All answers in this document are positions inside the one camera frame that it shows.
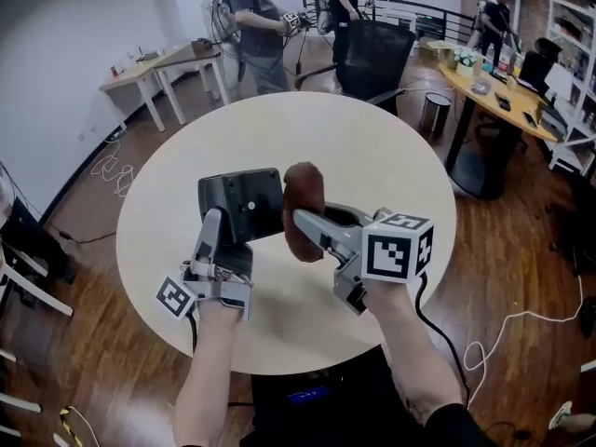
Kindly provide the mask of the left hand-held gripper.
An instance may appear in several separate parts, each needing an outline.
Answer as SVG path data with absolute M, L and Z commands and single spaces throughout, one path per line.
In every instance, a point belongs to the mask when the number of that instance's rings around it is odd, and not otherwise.
M 176 319 L 207 300 L 239 309 L 244 320 L 251 317 L 253 251 L 248 244 L 222 246 L 221 266 L 216 265 L 223 221 L 220 209 L 209 210 L 199 234 L 198 261 L 184 261 L 156 293 L 157 301 Z

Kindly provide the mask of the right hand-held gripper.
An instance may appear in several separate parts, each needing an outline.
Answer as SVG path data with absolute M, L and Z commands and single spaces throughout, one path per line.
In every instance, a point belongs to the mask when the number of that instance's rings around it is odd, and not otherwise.
M 378 210 L 370 216 L 341 204 L 328 204 L 323 214 L 297 209 L 297 228 L 340 264 L 333 293 L 360 315 L 369 280 L 407 284 L 422 277 L 431 259 L 435 224 L 407 213 Z

